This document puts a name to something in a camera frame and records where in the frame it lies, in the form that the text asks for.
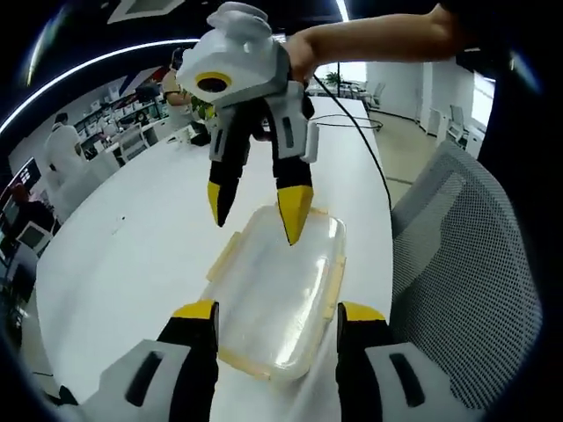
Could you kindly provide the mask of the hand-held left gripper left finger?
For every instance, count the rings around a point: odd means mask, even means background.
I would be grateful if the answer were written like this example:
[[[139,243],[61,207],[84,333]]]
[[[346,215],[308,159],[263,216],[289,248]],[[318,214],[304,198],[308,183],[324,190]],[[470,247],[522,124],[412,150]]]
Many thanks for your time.
[[[219,303],[177,309],[100,376],[94,421],[208,421],[218,380]]]

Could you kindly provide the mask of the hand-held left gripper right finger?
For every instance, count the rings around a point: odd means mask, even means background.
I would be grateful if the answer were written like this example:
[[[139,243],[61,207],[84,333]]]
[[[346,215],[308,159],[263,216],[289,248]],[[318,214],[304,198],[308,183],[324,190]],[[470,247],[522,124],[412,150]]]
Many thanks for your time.
[[[343,421],[473,421],[450,377],[412,343],[397,343],[371,307],[337,308],[338,384]]]

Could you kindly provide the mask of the person's right hand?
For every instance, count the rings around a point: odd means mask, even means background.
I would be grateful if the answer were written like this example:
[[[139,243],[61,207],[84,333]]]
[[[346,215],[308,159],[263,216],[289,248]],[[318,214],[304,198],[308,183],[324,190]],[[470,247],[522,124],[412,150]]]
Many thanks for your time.
[[[318,55],[315,39],[311,36],[309,30],[303,30],[292,35],[284,44],[289,55],[292,78],[303,84],[324,64],[324,59]]]

